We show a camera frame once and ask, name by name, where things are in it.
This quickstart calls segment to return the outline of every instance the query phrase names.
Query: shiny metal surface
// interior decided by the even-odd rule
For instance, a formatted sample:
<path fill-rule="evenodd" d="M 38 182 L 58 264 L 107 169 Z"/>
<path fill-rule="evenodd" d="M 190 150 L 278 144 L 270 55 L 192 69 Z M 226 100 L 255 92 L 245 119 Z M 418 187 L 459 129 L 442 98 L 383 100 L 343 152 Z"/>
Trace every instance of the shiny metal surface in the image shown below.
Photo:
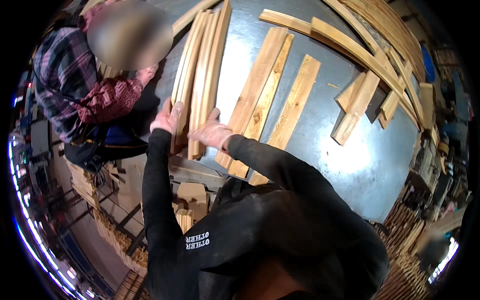
<path fill-rule="evenodd" d="M 166 11 L 173 22 L 197 0 L 158 2 L 158 6 Z M 231 0 L 231 6 L 233 12 L 216 104 L 221 111 L 220 121 L 225 124 L 230 119 L 268 29 L 275 26 L 258 20 L 263 9 L 286 13 L 305 21 L 310 21 L 315 16 L 360 43 L 350 27 L 319 0 Z M 407 177 L 417 129 L 400 108 L 395 112 L 387 130 L 382 130 L 376 121 L 371 123 L 375 116 L 373 112 L 385 97 L 385 92 L 378 89 L 367 115 L 362 118 L 346 145 L 339 146 L 330 137 L 334 125 L 340 122 L 343 116 L 334 98 L 356 78 L 360 69 L 355 63 L 320 42 L 296 32 L 290 33 L 293 33 L 295 38 L 260 141 L 268 141 L 303 57 L 305 54 L 311 55 L 322 65 L 286 151 L 320 170 L 338 194 L 363 218 L 382 222 Z M 187 35 L 183 36 L 167 55 L 163 72 L 161 75 L 159 72 L 158 81 L 153 80 L 147 88 L 143 96 L 144 102 L 158 102 L 159 98 L 162 104 L 170 96 L 186 37 Z M 338 86 L 339 89 L 327 85 L 328 83 Z M 145 127 L 153 117 L 142 120 Z M 226 173 L 226 170 L 214 161 L 215 155 L 216 149 L 209 148 L 199 163 Z"/>

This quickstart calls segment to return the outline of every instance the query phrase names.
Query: person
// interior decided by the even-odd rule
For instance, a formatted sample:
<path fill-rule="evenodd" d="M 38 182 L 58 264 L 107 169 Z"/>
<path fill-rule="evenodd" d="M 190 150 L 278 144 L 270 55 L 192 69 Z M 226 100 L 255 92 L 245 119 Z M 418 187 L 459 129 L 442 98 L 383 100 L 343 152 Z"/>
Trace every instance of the person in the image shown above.
<path fill-rule="evenodd" d="M 93 17 L 116 1 L 96 4 L 84 16 L 61 15 L 44 34 L 31 65 L 36 101 L 65 143 L 65 156 L 92 172 L 107 161 L 147 149 L 128 126 L 127 115 L 158 64 L 137 71 L 132 79 L 102 79 L 87 42 Z"/>
<path fill-rule="evenodd" d="M 150 126 L 142 198 L 153 299 L 371 299 L 389 270 L 385 246 L 314 167 L 233 134 L 215 108 L 189 138 L 228 152 L 273 183 L 222 188 L 185 234 L 171 201 L 168 149 L 181 104 Z"/>

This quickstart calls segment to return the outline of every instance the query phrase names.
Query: gloved hand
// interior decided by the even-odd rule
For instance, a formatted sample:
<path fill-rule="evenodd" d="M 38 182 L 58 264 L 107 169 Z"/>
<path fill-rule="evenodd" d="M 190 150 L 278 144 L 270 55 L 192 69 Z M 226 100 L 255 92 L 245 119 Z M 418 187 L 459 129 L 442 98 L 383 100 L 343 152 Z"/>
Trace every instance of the gloved hand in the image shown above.
<path fill-rule="evenodd" d="M 208 116 L 207 122 L 202 128 L 188 133 L 188 138 L 194 141 L 200 141 L 205 146 L 215 147 L 220 151 L 228 149 L 230 137 L 234 135 L 232 130 L 225 124 L 220 124 L 217 120 L 220 110 L 214 108 Z"/>
<path fill-rule="evenodd" d="M 158 70 L 158 64 L 155 64 L 149 68 L 138 70 L 135 77 L 140 80 L 144 88 L 146 87 L 147 83 L 152 80 L 155 76 L 156 71 Z"/>
<path fill-rule="evenodd" d="M 171 134 L 175 132 L 177 129 L 179 116 L 183 110 L 183 103 L 180 101 L 175 103 L 172 108 L 172 112 L 170 112 L 170 104 L 171 99 L 169 97 L 167 100 L 165 100 L 163 108 L 157 114 L 155 120 L 150 124 L 150 132 L 153 132 L 153 129 L 155 128 L 166 130 Z"/>

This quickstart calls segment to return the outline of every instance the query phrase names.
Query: table top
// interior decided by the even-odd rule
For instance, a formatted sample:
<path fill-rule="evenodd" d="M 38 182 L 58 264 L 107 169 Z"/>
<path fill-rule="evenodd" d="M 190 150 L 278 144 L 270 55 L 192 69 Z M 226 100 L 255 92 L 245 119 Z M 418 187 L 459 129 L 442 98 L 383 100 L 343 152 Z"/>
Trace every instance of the table top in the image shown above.
<path fill-rule="evenodd" d="M 173 23 L 198 0 L 149 0 L 163 9 Z M 339 29 L 365 46 L 346 22 L 319 0 L 231 0 L 232 16 L 220 72 L 217 103 L 220 122 L 228 124 L 236 101 L 243 89 L 250 68 L 270 27 L 258 20 L 263 9 L 286 13 L 309 22 L 317 17 Z M 366 115 L 356 127 L 345 146 L 339 146 L 330 135 L 344 113 L 334 98 L 362 71 L 362 68 L 328 46 L 300 33 L 295 35 L 282 78 L 265 123 L 260 142 L 267 143 L 283 105 L 292 88 L 305 54 L 322 65 L 299 118 L 286 151 L 317 168 L 333 185 L 337 193 L 356 213 L 367 220 L 382 222 L 387 217 L 408 175 L 417 138 L 417 128 L 405 112 L 398 108 L 386 130 L 382 130 L 376 116 L 386 92 L 377 89 Z M 135 109 L 148 110 L 152 104 L 158 109 L 171 95 L 173 83 L 187 34 L 174 41 L 174 47 L 160 63 L 159 72 L 146 87 Z M 139 121 L 144 132 L 155 117 L 150 109 L 148 118 Z M 142 136 L 148 139 L 148 133 Z M 226 173 L 215 162 L 216 149 L 208 148 L 198 161 L 200 164 Z"/>

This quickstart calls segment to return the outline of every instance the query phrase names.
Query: person in plaid shirt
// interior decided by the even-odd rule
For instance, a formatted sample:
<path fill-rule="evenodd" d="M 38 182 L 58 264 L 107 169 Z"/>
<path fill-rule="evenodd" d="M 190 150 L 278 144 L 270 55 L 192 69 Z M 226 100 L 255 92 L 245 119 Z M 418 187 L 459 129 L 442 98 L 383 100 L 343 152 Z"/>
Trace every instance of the person in plaid shirt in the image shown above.
<path fill-rule="evenodd" d="M 137 71 L 133 79 L 116 77 L 99 81 L 86 33 L 94 15 L 113 2 L 116 0 L 107 0 L 89 9 L 78 27 L 60 27 L 46 34 L 33 56 L 36 100 L 65 144 L 84 143 L 89 124 L 108 123 L 126 116 L 158 69 L 156 64 Z"/>

